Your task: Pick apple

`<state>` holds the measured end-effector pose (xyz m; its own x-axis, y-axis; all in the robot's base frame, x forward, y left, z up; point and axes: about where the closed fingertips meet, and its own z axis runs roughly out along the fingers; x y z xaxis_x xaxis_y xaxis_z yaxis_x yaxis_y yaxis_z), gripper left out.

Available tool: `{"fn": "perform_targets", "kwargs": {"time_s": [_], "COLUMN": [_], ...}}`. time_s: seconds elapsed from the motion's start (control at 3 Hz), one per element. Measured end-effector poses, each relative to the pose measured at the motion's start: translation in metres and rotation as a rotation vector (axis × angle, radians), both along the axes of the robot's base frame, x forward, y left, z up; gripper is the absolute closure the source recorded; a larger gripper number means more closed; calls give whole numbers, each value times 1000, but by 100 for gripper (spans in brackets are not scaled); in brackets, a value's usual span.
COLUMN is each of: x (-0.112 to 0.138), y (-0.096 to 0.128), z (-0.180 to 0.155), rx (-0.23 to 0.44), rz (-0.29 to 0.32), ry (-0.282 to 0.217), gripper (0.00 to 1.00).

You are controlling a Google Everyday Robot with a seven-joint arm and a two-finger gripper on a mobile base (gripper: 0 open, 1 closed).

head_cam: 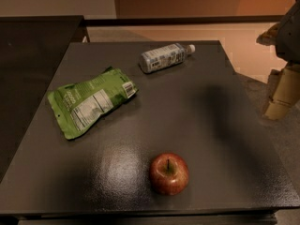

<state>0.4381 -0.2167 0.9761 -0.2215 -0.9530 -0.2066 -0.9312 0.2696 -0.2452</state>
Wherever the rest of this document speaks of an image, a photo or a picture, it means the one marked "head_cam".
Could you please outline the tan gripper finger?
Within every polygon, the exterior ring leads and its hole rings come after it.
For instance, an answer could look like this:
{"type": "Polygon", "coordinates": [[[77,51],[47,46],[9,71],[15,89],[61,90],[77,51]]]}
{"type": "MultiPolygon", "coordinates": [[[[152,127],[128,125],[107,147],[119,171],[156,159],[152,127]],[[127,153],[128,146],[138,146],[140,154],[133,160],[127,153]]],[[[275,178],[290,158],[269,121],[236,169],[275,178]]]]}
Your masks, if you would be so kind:
{"type": "Polygon", "coordinates": [[[275,23],[268,30],[260,34],[256,42],[264,46],[275,46],[277,44],[279,23],[275,23]]]}
{"type": "Polygon", "coordinates": [[[300,65],[288,63],[282,70],[272,69],[263,115],[271,120],[282,119],[299,100],[300,65]]]}

